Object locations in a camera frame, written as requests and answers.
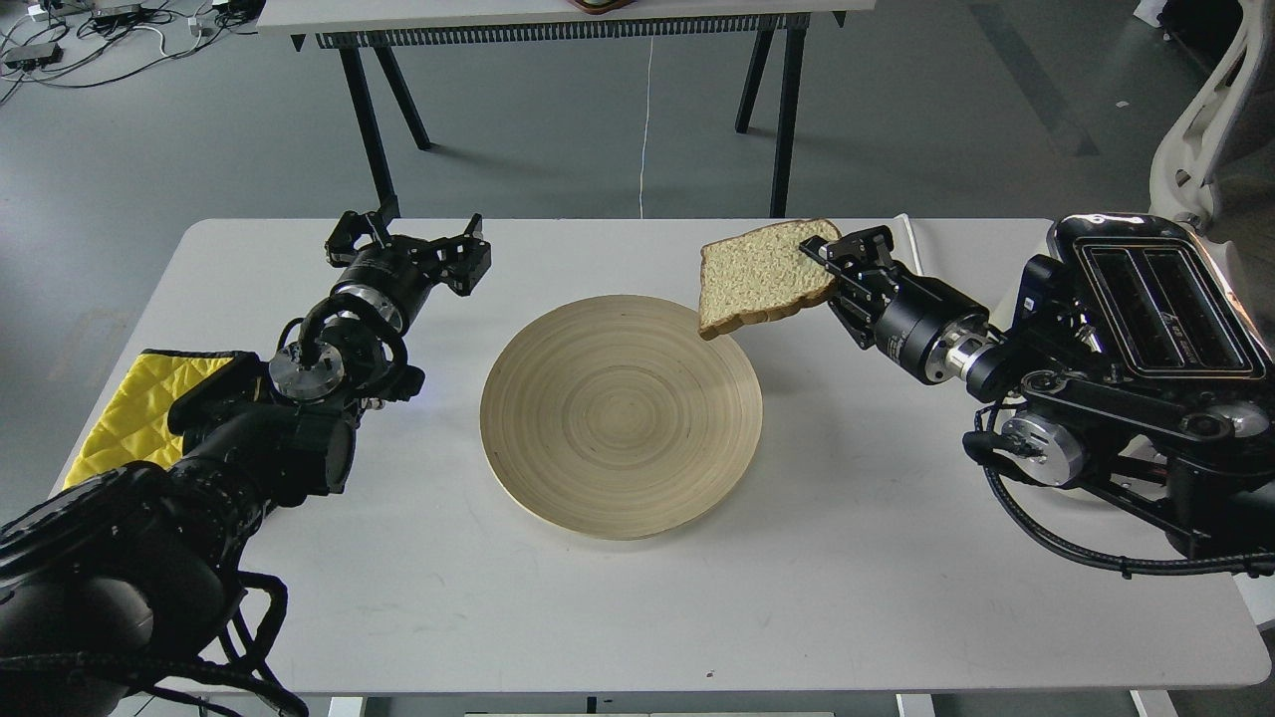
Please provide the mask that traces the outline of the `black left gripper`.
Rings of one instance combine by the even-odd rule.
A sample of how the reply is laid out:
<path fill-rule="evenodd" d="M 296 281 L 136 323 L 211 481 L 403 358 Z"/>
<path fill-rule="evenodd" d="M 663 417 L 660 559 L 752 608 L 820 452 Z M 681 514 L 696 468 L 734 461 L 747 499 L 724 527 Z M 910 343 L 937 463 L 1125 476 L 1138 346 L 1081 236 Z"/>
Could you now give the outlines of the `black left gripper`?
<path fill-rule="evenodd" d="M 397 333 L 411 330 L 428 293 L 446 285 L 468 299 L 488 272 L 491 245 L 483 236 L 483 216 L 474 213 L 459 235 L 433 241 L 391 237 L 394 209 L 347 211 L 325 241 L 325 259 L 346 268 L 334 295 L 361 299 Z"/>

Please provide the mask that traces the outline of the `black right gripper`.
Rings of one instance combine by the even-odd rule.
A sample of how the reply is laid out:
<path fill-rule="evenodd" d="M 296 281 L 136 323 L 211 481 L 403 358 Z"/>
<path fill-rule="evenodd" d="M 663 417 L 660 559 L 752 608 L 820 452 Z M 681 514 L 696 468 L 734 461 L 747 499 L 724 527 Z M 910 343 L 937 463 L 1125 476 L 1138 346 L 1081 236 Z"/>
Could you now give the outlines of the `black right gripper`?
<path fill-rule="evenodd" d="M 892 258 L 892 228 L 878 225 L 835 241 L 810 236 L 799 250 L 830 277 L 819 293 L 861 350 L 878 350 L 924 385 L 966 379 L 994 339 L 989 313 Z"/>

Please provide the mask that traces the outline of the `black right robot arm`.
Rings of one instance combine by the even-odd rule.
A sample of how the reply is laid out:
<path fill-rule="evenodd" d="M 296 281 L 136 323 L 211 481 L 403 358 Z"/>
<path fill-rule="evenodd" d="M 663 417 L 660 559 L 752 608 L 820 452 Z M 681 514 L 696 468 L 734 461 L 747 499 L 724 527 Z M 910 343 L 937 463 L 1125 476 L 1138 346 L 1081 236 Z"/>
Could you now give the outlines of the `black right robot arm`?
<path fill-rule="evenodd" d="M 1057 221 L 1023 269 L 1010 327 L 892 258 L 884 226 L 799 250 L 861 350 L 980 404 L 966 455 L 1043 549 L 1119 575 L 1272 575 L 1272 353 L 1187 227 L 1156 216 Z M 1007 481 L 1079 489 L 1165 535 L 1174 560 L 1054 535 Z"/>

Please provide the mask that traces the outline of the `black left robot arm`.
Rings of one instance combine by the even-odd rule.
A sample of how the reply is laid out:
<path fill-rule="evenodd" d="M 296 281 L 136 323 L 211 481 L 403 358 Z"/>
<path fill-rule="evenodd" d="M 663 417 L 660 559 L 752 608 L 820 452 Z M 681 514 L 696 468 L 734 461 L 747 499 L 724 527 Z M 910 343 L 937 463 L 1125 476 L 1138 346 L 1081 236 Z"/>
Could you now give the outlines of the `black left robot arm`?
<path fill-rule="evenodd" d="M 108 716 L 136 693 L 229 713 L 167 679 L 307 714 L 266 663 L 287 587 L 244 572 L 244 550 L 273 510 L 346 490 L 363 413 L 423 385 L 404 336 L 428 292 L 469 295 L 491 265 L 481 214 L 431 241 L 388 231 L 395 217 L 395 200 L 343 214 L 326 299 L 269 361 L 236 353 L 173 401 L 172 466 L 119 464 L 4 526 L 5 716 Z"/>

